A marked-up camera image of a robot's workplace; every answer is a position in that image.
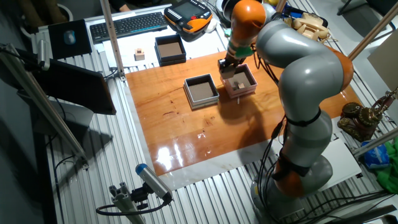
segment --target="keyboard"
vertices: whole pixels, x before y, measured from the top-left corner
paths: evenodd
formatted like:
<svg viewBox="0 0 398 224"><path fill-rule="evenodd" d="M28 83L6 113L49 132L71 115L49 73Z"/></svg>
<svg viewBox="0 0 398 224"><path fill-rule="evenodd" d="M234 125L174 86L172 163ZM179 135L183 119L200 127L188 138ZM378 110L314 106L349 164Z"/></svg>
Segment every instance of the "keyboard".
<svg viewBox="0 0 398 224"><path fill-rule="evenodd" d="M161 12L120 19L113 23L117 37L127 37L167 28L167 23ZM110 39L105 23L91 25L90 31L94 44Z"/></svg>

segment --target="wooden table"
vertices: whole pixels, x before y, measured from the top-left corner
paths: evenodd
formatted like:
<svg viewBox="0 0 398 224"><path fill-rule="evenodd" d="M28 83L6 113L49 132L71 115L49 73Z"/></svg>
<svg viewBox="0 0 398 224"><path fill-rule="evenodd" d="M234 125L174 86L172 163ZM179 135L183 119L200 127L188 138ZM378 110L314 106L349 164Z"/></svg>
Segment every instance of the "wooden table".
<svg viewBox="0 0 398 224"><path fill-rule="evenodd" d="M283 118L275 83L262 68L256 69L252 57L245 62L258 82L256 92L240 97L239 104L236 98L229 98L217 67L225 53L126 75L157 175L270 139ZM272 69L279 78L283 69ZM220 101L192 111L184 80L207 73L217 86ZM320 106L335 118L348 102L359 103L351 87Z"/></svg>

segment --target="small wooden block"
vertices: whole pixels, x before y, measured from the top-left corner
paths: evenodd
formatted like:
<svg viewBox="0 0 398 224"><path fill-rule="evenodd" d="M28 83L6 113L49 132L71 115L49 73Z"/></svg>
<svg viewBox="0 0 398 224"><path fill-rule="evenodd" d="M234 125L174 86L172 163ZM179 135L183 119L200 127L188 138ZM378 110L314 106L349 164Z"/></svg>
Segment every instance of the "small wooden block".
<svg viewBox="0 0 398 224"><path fill-rule="evenodd" d="M243 83L239 83L238 84L238 89L242 89L242 88L244 88L244 84Z"/></svg>
<svg viewBox="0 0 398 224"><path fill-rule="evenodd" d="M136 49L136 60L144 60L145 54L142 49Z"/></svg>

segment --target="monitor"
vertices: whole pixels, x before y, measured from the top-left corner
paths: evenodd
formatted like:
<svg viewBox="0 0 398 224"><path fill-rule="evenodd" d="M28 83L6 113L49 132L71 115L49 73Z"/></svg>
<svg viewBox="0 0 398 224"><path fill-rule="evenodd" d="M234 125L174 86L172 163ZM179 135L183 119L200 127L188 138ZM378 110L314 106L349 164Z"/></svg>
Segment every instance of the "monitor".
<svg viewBox="0 0 398 224"><path fill-rule="evenodd" d="M37 61L37 54L17 51L24 60ZM48 96L84 106L94 113L116 114L108 85L98 72L50 59L47 71L33 71L32 74ZM1 74L0 78L10 86L22 89L15 78Z"/></svg>

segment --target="telephone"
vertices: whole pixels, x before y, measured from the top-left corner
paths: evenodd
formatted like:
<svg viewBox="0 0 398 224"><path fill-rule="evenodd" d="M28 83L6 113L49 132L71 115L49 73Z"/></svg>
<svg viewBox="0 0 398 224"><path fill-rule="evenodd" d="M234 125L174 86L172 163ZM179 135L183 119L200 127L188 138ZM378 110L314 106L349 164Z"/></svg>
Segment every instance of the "telephone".
<svg viewBox="0 0 398 224"><path fill-rule="evenodd" d="M304 12L301 18L294 20L293 28L309 39L318 40L318 38L326 38L329 34L328 28L322 26L322 24L323 19L315 14Z"/></svg>

